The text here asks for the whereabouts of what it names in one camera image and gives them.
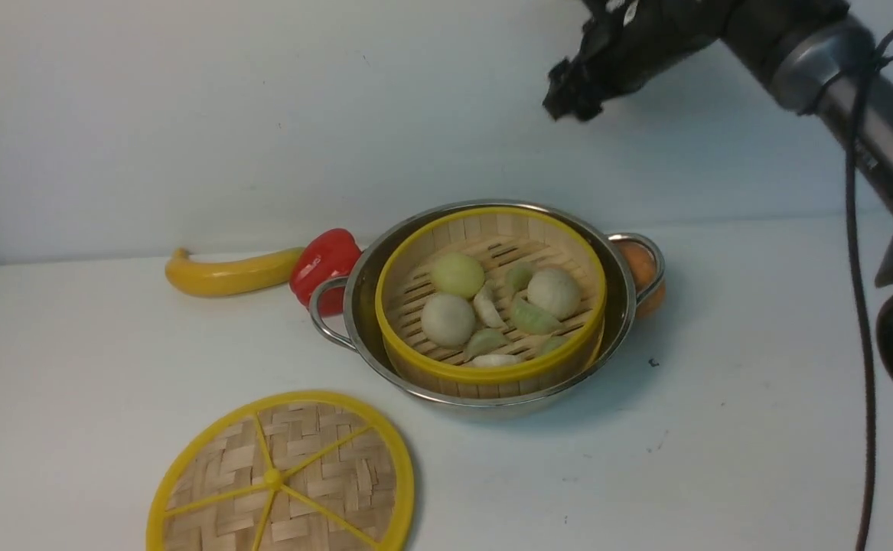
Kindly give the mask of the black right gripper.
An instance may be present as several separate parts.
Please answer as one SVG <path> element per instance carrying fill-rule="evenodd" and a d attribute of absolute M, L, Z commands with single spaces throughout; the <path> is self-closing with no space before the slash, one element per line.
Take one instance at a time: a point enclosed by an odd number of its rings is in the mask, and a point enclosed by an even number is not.
<path fill-rule="evenodd" d="M 651 78 L 719 38 L 728 1 L 585 1 L 589 18 L 573 58 L 548 73 L 542 102 L 552 119 L 587 122 L 605 102 L 632 94 Z"/>

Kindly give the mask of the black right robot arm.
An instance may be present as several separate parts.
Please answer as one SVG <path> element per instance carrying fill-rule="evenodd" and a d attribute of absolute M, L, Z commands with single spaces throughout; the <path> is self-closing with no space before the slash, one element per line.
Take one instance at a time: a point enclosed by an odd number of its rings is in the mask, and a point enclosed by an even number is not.
<path fill-rule="evenodd" d="M 605 102 L 715 41 L 786 111 L 814 115 L 846 153 L 847 178 L 862 174 L 893 217 L 893 83 L 890 31 L 882 41 L 845 1 L 587 1 L 582 42 L 548 73 L 542 102 L 552 119 L 590 121 Z M 893 285 L 893 235 L 876 273 Z M 893 380 L 893 296 L 875 324 Z"/>

